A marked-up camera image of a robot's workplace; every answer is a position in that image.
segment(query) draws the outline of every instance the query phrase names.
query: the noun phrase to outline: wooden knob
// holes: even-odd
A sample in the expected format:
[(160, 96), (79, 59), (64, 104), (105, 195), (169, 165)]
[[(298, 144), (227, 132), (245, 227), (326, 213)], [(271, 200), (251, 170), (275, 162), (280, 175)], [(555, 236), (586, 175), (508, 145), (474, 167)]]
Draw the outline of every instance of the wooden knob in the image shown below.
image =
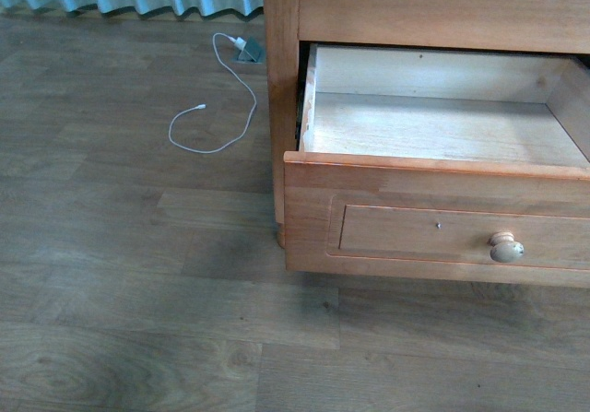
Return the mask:
[(514, 241), (511, 232), (497, 232), (490, 238), (490, 257), (494, 262), (512, 263), (525, 254), (522, 243)]

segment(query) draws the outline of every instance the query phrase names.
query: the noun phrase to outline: laminate flooring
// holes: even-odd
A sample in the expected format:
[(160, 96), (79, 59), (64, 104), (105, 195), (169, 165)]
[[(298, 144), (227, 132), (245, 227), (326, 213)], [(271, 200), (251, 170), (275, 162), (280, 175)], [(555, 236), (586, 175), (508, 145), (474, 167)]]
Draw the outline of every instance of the laminate flooring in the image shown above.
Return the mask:
[(0, 410), (590, 410), (590, 290), (284, 270), (266, 68), (168, 142), (242, 129), (217, 31), (264, 18), (0, 16)]

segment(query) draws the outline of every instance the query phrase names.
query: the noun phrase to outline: drawer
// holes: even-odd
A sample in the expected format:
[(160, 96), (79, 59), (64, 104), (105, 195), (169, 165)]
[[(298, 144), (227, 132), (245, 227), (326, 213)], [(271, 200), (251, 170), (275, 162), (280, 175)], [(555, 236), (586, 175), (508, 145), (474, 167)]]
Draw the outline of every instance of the drawer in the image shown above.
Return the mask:
[(590, 286), (588, 119), (574, 58), (313, 45), (287, 268)]

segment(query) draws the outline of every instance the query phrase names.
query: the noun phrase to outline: wooden dresser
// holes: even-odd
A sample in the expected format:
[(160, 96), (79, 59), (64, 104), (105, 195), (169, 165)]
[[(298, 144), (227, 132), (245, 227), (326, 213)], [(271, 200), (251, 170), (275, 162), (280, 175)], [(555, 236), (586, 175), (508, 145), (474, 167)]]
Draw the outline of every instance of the wooden dresser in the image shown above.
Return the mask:
[(265, 0), (291, 270), (590, 287), (590, 0)]

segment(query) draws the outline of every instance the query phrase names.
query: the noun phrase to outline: white cable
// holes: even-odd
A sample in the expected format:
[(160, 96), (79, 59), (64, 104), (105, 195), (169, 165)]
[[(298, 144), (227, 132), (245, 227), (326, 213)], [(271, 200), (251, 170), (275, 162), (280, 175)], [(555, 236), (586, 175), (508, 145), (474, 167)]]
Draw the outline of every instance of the white cable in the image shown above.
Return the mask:
[(248, 89), (248, 91), (250, 91), (250, 94), (252, 94), (252, 98), (254, 99), (254, 104), (252, 105), (252, 109), (250, 110), (250, 113), (248, 114), (248, 120), (246, 120), (246, 125), (243, 127), (242, 133), (240, 135), (238, 135), (236, 138), (230, 140), (228, 143), (226, 143), (222, 147), (218, 147), (217, 149), (212, 149), (210, 151), (203, 151), (201, 149), (194, 149), (192, 147), (186, 147), (186, 146), (181, 145), (180, 143), (176, 142), (172, 138), (172, 128), (174, 127), (174, 123), (176, 122), (176, 119), (178, 119), (180, 116), (182, 116), (182, 115), (184, 115), (184, 114), (186, 114), (188, 112), (191, 112), (191, 111), (204, 110), (204, 108), (206, 107), (206, 105), (205, 104), (197, 105), (197, 106), (194, 106), (193, 108), (189, 108), (188, 110), (184, 110), (184, 111), (181, 111), (178, 114), (176, 114), (176, 116), (174, 116), (174, 118), (170, 122), (170, 126), (168, 127), (168, 139), (176, 147), (180, 147), (182, 149), (185, 149), (185, 150), (190, 151), (190, 152), (194, 152), (196, 154), (215, 154), (216, 152), (220, 152), (221, 150), (225, 149), (229, 145), (232, 145), (233, 143), (237, 142), (242, 137), (244, 137), (245, 134), (246, 134), (246, 131), (248, 131), (248, 127), (250, 126), (250, 121), (252, 120), (252, 116), (254, 115), (254, 111), (256, 110), (256, 107), (258, 106), (258, 101), (256, 100), (256, 96), (254, 95), (254, 92), (252, 91), (252, 89), (248, 85), (246, 85), (246, 83), (243, 80), (241, 80), (240, 77), (229, 66), (225, 65), (221, 61), (221, 58), (219, 57), (219, 53), (218, 53), (218, 47), (217, 47), (216, 41), (215, 41), (215, 38), (217, 36), (223, 36), (223, 37), (228, 38), (234, 44), (234, 46), (236, 46), (237, 48), (240, 48), (240, 46), (243, 48), (243, 45), (244, 45), (243, 42), (244, 42), (244, 40), (241, 39), (241, 38), (234, 39), (233, 37), (228, 36), (227, 34), (224, 34), (222, 32), (216, 32), (215, 34), (213, 34), (213, 37), (211, 38), (211, 42), (213, 43), (213, 51), (215, 52), (215, 55), (218, 58), (218, 62), (221, 64), (221, 66), (223, 66), (225, 69), (227, 69), (228, 71), (230, 71), (233, 74), (233, 76), (236, 77), (238, 79), (238, 81), (242, 85), (244, 85), (246, 87), (246, 89)]

